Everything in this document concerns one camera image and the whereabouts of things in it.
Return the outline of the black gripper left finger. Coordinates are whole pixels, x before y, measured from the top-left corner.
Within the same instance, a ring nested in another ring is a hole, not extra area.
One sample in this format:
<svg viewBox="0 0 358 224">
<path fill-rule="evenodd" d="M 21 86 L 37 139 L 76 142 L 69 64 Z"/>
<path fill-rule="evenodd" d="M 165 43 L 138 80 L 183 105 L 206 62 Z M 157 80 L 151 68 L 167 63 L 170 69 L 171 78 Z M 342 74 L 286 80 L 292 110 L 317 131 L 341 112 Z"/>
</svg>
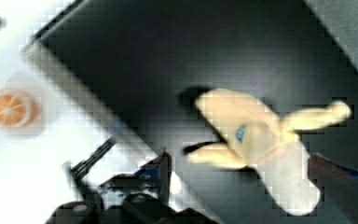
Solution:
<svg viewBox="0 0 358 224">
<path fill-rule="evenodd" d="M 130 194 L 149 194 L 167 204 L 170 198 L 172 157 L 163 148 L 155 159 L 132 174 L 118 174 L 98 186 L 101 194 L 114 196 L 117 203 Z"/>
</svg>

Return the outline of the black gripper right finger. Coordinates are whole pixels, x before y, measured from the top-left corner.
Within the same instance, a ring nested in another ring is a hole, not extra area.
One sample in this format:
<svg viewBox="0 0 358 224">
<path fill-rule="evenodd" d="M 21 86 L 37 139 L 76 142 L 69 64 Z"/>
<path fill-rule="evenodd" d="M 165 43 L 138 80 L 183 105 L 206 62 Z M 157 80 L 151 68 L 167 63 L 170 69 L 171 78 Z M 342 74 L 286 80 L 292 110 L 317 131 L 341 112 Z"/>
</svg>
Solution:
<svg viewBox="0 0 358 224">
<path fill-rule="evenodd" d="M 353 224 L 358 224 L 358 170 L 331 162 L 315 153 L 308 159 L 309 179 Z"/>
</svg>

